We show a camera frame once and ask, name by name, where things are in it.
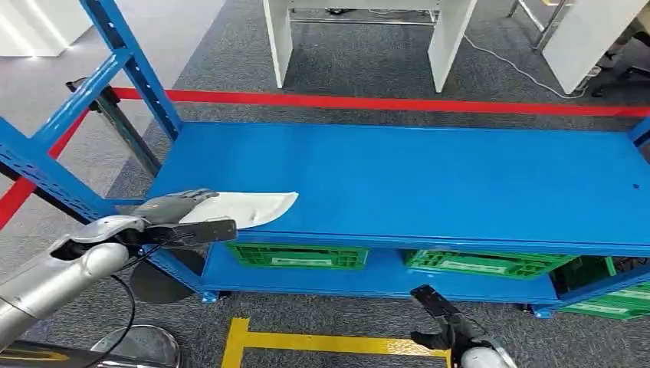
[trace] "crate label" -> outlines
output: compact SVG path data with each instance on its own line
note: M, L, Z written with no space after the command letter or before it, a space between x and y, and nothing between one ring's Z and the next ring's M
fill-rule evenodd
M452 270L489 272L491 274L505 274L507 269L506 267L485 266L482 264L461 263L454 261L443 261L439 267L450 268Z
M272 265L278 266L331 266L331 259L295 259L295 258L271 258Z
M650 293L646 293L643 291L619 290L619 291L614 291L610 295L613 295L615 297L633 297L635 299L645 299L647 301L650 301Z
M569 308L580 309L582 311L592 311L592 312L603 312L603 313L614 313L614 314L625 314L629 309L627 308L615 308L615 307L605 307L602 305L595 304L571 304Z

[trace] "white table leg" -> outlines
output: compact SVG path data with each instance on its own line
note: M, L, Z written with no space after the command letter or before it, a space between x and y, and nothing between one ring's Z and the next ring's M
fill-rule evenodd
M475 5L476 0L443 0L440 5L440 17L428 47L436 92L442 92Z
M287 74L291 52L294 50L288 5L288 0L264 0L264 16L278 88L284 85L284 76Z

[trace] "power cord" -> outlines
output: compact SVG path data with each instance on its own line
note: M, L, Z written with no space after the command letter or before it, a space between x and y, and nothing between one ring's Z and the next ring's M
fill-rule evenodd
M146 260L153 252L161 249L163 246L169 244L170 242L175 242L177 240L180 240L180 239L183 239L183 238L188 238L190 236L192 236L192 234L180 234L180 235L174 236L174 237L168 239L167 241L165 241L164 243L158 244L155 247L151 248L146 253L144 253L143 255L138 257L135 261L131 261L131 262L125 264L119 271L126 270L127 268L130 268L130 267L132 267L134 265L139 264L140 262ZM124 329L124 332L122 332L122 335L120 336L120 338L117 339L117 341L110 348L108 348L108 350L106 350L101 356L99 356L98 358L93 360L93 362L87 364L83 368L94 367L98 363L100 363L102 360L106 359L106 357L108 357L109 354L113 350L115 350L115 348L118 345L120 345L122 343L122 341L124 341L124 339L126 338L126 335L129 333L129 331L131 330L131 327L133 326L133 321L136 319L136 298L133 295L133 291L131 291L131 288L129 287L129 285L126 284L126 282L124 282L121 278L117 277L116 275L112 274L110 276L110 278L117 281L120 284L120 286L122 286L122 288L124 288L124 290L126 291L126 294L128 295L129 301L131 303L131 317L129 318L129 322L128 322L128 324L126 324L126 328Z
M135 266L135 265L139 264L140 262L146 260L153 252L161 249L162 247L164 247L165 245L167 245L169 243L172 243L172 242L175 242L177 240L184 239L184 238L190 238L192 236L193 236L192 234L179 234L177 236L171 237L171 238L167 239L167 241L165 241L164 243L156 245L155 247L153 247L150 250L148 250L147 252L145 252L143 255L140 255L135 260L125 264L118 271L124 271L127 268L131 268L132 266Z
M565 95L565 94L561 94L560 92L557 92L556 90L554 90L553 88L547 86L546 84L540 83L540 82L537 81L537 79L535 79L535 77L533 77L532 75L526 73L525 71L522 71L522 70L521 70L521 69L520 69L520 68L519 68L515 63L513 63L512 61L509 61L509 60L506 59L505 57L501 57L501 56L499 56L497 53L495 53L495 52L492 51L492 50L488 50L487 48L480 48L480 47L478 47L478 46L477 46L477 45L476 45L476 44L475 44L471 39L469 39L469 37L467 37L466 35L464 35L463 38L464 38L464 39L465 39L465 40L470 44L470 46L472 46L474 49L479 50L479 51L483 51L483 52L487 52L488 54L494 56L495 58L497 58L497 59L499 59L499 60L501 60L501 61L504 61L504 62L508 63L511 67L514 68L514 70L516 70L517 72L519 72L519 74L522 74L522 75L528 77L528 79L530 79L531 81L533 81L533 83L535 83L536 85L538 85L538 86L544 88L545 90L549 90L549 91L553 92L553 93L554 93L556 96L558 96L559 98L563 98L564 100L574 100L574 99L576 99L576 98L581 98L582 96L585 95L586 88L585 88L584 90L582 90L582 91L580 92L580 94L578 94L578 95L576 95L576 96L567 96L567 95Z
M91 368L96 366L98 363L100 363L102 360L106 359L106 357L109 356L115 348L122 343L126 335L131 331L131 327L133 327L133 320L136 319L136 298L133 296L133 292L131 291L131 288L129 285L126 284L121 278L118 278L116 275L112 274L110 278L114 279L117 281L122 288L126 291L126 294L129 296L129 301L131 302L131 317L129 317L129 323L126 324L126 327L124 328L124 332L122 332L122 335L120 336L117 341L108 348L108 350L104 351L102 355L100 355L98 358L93 360L91 363L85 365L83 368Z

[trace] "black cable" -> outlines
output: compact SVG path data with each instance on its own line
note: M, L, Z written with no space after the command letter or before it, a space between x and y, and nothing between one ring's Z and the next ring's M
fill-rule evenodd
M113 346L111 346L110 348L108 348L108 350L106 350L105 352L103 352L103 354L102 354L101 356L99 356L97 359L93 360L93 362L91 362L91 363L85 365L83 368L91 368L91 367L93 367L93 366L96 366L98 363L101 363L102 360L104 360L106 357L108 357L108 355L109 355L113 350L115 350L115 348L116 348L118 345L120 345L120 344L122 343L122 341L124 340L124 338L126 337L126 335L127 335L127 334L129 333L129 331L131 330L131 327L133 326L133 320L136 319L136 298L133 296L133 292L131 291L131 288L129 287L129 285L126 284L126 282L124 282L121 278L118 278L118 277L117 277L116 275L114 275L114 274L112 274L112 275L110 276L110 278L112 278L112 279L114 279L115 281L117 281L118 283L120 283L120 285L122 286L122 288L124 288L124 290L126 291L126 294L129 296L129 300L130 300L130 302L131 302L131 317L129 318L129 323L126 325L126 328L124 328L124 332L122 332L122 336L120 336L120 338L117 339L117 341L113 344Z
M192 237L192 236L194 236L194 235L192 235L192 234L179 234L179 235L177 235L177 236L173 236L173 237L167 239L164 243L158 244L158 245L156 245L155 247L151 248L151 249L148 250L145 254L140 255L140 256L139 256L138 258L136 258L135 260L133 260L133 261L131 261L131 262L125 264L125 265L122 266L122 268L120 268L118 271L124 271L124 270L126 270L127 268L131 268L132 266L135 266L135 265L139 264L140 262L146 260L146 259L147 259L147 258L148 258L152 253L153 253L153 252L155 252L155 251L161 249L163 246L165 246L165 245L167 245L167 244L169 244L169 243L171 243L171 242L175 242L175 241L177 241L177 240L180 240L180 239L183 239L183 238L189 238L189 237Z

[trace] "yellow floor tape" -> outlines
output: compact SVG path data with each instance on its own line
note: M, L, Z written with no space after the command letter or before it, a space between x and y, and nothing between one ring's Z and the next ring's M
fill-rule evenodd
M330 351L335 353L416 355L445 358L451 368L451 350L429 350L408 339L345 337L248 331L248 318L233 318L222 368L239 368L244 348Z

